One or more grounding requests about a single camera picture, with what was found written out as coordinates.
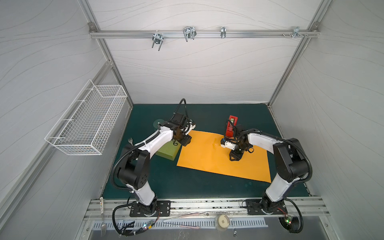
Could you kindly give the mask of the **green gift box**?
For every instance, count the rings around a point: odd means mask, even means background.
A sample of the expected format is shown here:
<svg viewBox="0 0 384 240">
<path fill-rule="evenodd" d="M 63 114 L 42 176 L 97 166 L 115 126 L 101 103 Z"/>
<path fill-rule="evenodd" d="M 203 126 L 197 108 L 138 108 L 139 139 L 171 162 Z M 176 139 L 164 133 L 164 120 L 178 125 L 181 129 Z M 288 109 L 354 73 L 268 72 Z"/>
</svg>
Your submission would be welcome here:
<svg viewBox="0 0 384 240">
<path fill-rule="evenodd" d="M 181 144 L 178 141 L 171 140 L 163 145 L 157 152 L 156 155 L 171 161 L 174 161 L 179 149 L 181 148 Z"/>
</svg>

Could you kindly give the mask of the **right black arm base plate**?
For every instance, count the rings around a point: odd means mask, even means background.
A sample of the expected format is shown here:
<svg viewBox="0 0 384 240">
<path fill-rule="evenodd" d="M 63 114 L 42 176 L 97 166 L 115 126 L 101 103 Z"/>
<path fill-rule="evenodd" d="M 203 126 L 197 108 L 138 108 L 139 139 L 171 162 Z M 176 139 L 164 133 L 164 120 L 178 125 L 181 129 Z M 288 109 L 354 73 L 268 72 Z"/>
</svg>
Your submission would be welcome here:
<svg viewBox="0 0 384 240">
<path fill-rule="evenodd" d="M 245 203 L 248 215 L 284 215 L 288 213 L 283 200 L 272 202 L 268 198 L 248 199 Z"/>
</svg>

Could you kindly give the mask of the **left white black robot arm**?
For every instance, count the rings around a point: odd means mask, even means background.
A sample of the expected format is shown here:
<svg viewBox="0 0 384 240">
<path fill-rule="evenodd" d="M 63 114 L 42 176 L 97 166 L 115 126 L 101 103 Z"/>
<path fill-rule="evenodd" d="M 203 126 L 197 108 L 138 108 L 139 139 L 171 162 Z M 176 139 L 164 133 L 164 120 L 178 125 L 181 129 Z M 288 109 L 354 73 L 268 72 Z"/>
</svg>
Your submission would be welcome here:
<svg viewBox="0 0 384 240">
<path fill-rule="evenodd" d="M 188 121 L 185 126 L 176 122 L 164 122 L 143 141 L 136 145 L 127 145 L 112 169 L 110 182 L 113 187 L 129 191 L 142 206 L 154 205 L 156 194 L 148 182 L 151 158 L 173 140 L 184 147 L 187 146 L 192 140 L 190 132 L 195 127 L 193 121 Z"/>
</svg>

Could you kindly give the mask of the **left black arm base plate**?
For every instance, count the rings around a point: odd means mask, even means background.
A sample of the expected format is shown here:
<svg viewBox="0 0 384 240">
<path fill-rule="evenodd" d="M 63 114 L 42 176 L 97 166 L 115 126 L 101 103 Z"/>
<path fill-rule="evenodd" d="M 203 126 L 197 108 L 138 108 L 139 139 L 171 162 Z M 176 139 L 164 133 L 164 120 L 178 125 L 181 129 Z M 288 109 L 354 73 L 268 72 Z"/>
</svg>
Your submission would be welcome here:
<svg viewBox="0 0 384 240">
<path fill-rule="evenodd" d="M 169 217 L 171 211 L 170 201 L 155 200 L 149 206 L 134 203 L 131 206 L 130 217 Z"/>
</svg>

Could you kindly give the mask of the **orange wrapping paper sheet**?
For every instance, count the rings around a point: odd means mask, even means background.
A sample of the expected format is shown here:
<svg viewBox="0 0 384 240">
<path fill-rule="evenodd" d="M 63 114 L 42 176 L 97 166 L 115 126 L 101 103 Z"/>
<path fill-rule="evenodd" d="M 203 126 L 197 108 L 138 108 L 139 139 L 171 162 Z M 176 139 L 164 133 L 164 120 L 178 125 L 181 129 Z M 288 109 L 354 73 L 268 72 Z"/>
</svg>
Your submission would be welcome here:
<svg viewBox="0 0 384 240">
<path fill-rule="evenodd" d="M 221 147 L 222 135 L 191 131 L 191 142 L 181 149 L 178 167 L 271 183 L 267 151 L 255 147 L 240 161 L 230 161 L 230 149 Z"/>
</svg>

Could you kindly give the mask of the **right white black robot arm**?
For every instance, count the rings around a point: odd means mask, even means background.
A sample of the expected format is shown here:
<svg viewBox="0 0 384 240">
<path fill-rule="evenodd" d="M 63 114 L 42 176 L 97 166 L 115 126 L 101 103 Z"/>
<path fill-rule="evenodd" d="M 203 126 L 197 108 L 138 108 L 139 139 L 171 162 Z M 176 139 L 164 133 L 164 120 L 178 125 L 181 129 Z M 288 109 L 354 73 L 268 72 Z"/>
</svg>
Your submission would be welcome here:
<svg viewBox="0 0 384 240">
<path fill-rule="evenodd" d="M 230 149 L 230 161 L 239 161 L 245 152 L 260 147 L 274 155 L 277 174 L 259 203 L 267 214 L 283 204 L 286 194 L 297 184 L 308 182 L 313 176 L 312 164 L 298 139 L 283 139 L 257 129 L 235 132 L 233 138 L 224 137 L 221 147 Z"/>
</svg>

